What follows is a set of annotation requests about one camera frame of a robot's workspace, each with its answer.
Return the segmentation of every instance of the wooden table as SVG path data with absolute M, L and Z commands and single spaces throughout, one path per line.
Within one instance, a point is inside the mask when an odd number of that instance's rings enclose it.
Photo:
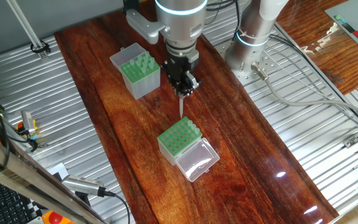
M 139 11 L 156 20 L 154 4 Z M 148 44 L 122 12 L 55 37 L 137 223 L 307 224 L 338 216 L 205 37 L 196 46 L 203 85 L 185 99 L 184 115 L 220 160 L 193 183 L 158 149 L 157 137 L 180 119 L 165 72 L 160 88 L 135 100 L 109 59 L 137 42 L 162 64 L 162 37 Z
M 324 11 L 345 1 L 290 0 L 277 21 L 338 89 L 348 94 L 358 88 L 358 44 Z

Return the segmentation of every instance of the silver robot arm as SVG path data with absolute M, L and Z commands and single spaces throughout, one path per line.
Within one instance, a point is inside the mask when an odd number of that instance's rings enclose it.
M 150 44 L 164 36 L 168 58 L 164 69 L 175 93 L 189 96 L 200 85 L 194 74 L 198 65 L 197 38 L 204 28 L 208 0 L 155 0 L 157 22 L 150 22 L 136 10 L 127 11 L 127 21 Z
M 233 70 L 251 73 L 251 65 L 259 63 L 269 34 L 288 0 L 252 0 L 241 15 L 235 39 L 225 60 Z

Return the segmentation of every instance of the red button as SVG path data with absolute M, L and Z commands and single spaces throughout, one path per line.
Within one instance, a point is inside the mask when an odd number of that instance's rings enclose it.
M 59 224 L 63 220 L 63 217 L 56 212 L 52 212 L 49 215 L 49 222 L 50 224 Z

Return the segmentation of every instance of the pipette tip box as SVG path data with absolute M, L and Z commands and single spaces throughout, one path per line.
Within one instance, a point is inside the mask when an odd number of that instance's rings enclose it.
M 160 86 L 160 66 L 138 43 L 121 49 L 110 60 L 136 100 Z
M 208 172 L 219 160 L 208 140 L 201 136 L 200 129 L 184 117 L 157 138 L 161 153 L 171 165 L 177 165 L 190 182 Z

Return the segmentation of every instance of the metal floor grating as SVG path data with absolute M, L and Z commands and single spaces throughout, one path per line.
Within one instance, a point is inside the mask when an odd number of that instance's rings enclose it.
M 89 114 L 74 84 L 56 40 L 49 59 L 23 47 L 0 56 L 0 104 L 12 125 L 21 121 L 21 110 L 30 110 L 40 130 L 37 142 L 47 147 L 31 156 L 44 168 L 63 163 L 69 174 L 97 179 L 124 197 Z M 91 207 L 106 221 L 127 223 L 124 204 L 117 198 L 89 196 Z
M 223 42 L 216 48 L 224 56 L 229 45 L 230 41 Z M 287 100 L 324 100 L 322 95 L 297 79 L 310 87 L 311 83 L 314 83 L 331 100 L 344 98 L 332 83 L 326 82 L 326 77 L 321 77 L 303 57 L 276 40 L 270 39 L 267 42 L 260 64 L 266 69 L 278 94 Z M 357 205 L 358 144 L 347 149 L 343 142 L 358 132 L 358 123 L 332 105 L 284 105 L 271 94 L 259 76 L 235 74 L 258 109 L 339 214 L 346 213 Z

